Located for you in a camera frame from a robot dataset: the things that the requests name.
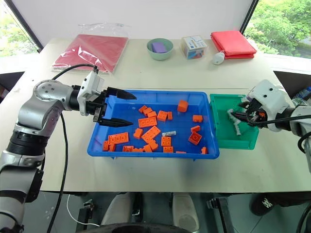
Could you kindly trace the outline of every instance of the white cable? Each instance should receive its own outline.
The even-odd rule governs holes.
[[[79,222],[77,220],[74,219],[74,217],[71,215],[70,211],[69,211],[69,208],[68,208],[68,202],[69,202],[69,197],[70,197],[70,194],[68,195],[68,198],[67,198],[67,211],[68,211],[68,214],[70,215],[70,217],[77,223],[80,223],[82,225],[93,225],[93,226],[96,226],[96,227],[99,227],[100,225],[97,225],[95,223],[83,223],[83,222]]]

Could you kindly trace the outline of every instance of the purple sponge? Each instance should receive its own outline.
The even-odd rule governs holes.
[[[162,42],[154,42],[152,43],[152,52],[164,53],[167,52],[167,50]]]

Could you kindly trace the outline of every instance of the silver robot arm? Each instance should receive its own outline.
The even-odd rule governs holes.
[[[246,111],[234,112],[232,115],[252,126],[265,127],[274,132],[288,130],[301,137],[298,147],[305,153],[311,173],[311,106],[290,107],[283,91],[268,80],[256,85],[247,99],[249,101],[240,105]]]
[[[38,169],[45,157],[45,147],[62,111],[76,110],[81,115],[94,115],[100,125],[122,127],[131,125],[126,120],[104,119],[105,98],[109,95],[122,99],[136,99],[132,94],[108,87],[90,72],[82,86],[67,86],[55,80],[38,83],[32,97],[21,107],[9,145],[0,157],[0,232],[20,233],[24,203],[37,198],[43,171]]]

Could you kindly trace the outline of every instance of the orange block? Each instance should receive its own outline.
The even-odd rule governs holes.
[[[203,121],[203,116],[202,115],[193,115],[192,121],[201,123]]]
[[[166,117],[167,117],[167,112],[160,110],[156,118],[161,121],[166,121]]]
[[[147,108],[147,106],[144,105],[144,106],[142,106],[141,108],[139,108],[138,111],[139,111],[140,113],[142,113],[142,111],[144,111],[146,108]]]
[[[103,144],[103,151],[108,151],[108,150],[109,150],[108,141],[104,141],[104,144]]]
[[[198,145],[200,140],[201,140],[202,136],[200,134],[198,134],[197,132],[193,132],[190,137],[189,137],[189,141],[195,145]]]
[[[138,119],[140,128],[157,125],[156,117]]]
[[[143,148],[134,148],[132,152],[144,152]]]
[[[162,147],[170,147],[172,145],[171,137],[161,137],[161,146]]]
[[[148,113],[152,112],[151,108],[146,108],[142,111],[144,113],[145,116],[147,116]]]
[[[134,138],[140,139],[142,136],[143,130],[140,128],[135,129],[135,133],[133,134]]]
[[[155,111],[149,112],[149,113],[147,113],[147,116],[148,117],[156,117],[156,112]]]
[[[144,151],[145,151],[145,152],[152,152],[152,149],[151,149],[151,147],[150,147],[149,144],[147,144],[146,146],[144,146]]]
[[[188,109],[188,102],[184,100],[179,101],[177,111],[185,113],[187,109]]]
[[[116,150],[116,144],[109,145],[109,151],[115,151]]]
[[[151,139],[154,139],[161,130],[157,126],[153,126],[150,130],[148,130],[141,138],[148,143]]]
[[[199,126],[199,125],[196,125],[196,126],[194,126],[194,127],[192,127],[191,128],[191,132],[193,133],[193,132],[198,132],[198,131],[200,131],[201,130],[201,126]]]
[[[128,142],[128,132],[118,133],[108,136],[108,143],[111,144],[120,144]]]
[[[202,147],[201,151],[202,151],[201,154],[207,154],[207,152],[208,152],[206,147]]]
[[[123,152],[132,152],[134,146],[123,146]]]
[[[156,150],[159,147],[159,145],[156,143],[156,141],[154,139],[151,139],[148,142],[148,144],[151,147],[152,151]]]
[[[167,112],[167,120],[173,120],[173,113]]]
[[[174,153],[173,147],[163,147],[163,153]]]

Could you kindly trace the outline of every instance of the plastic bag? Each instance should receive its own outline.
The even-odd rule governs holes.
[[[77,64],[97,65],[101,72],[113,73],[128,42],[128,26],[118,23],[80,25],[83,34],[71,42],[53,63],[54,70]],[[78,70],[92,70],[78,67]]]

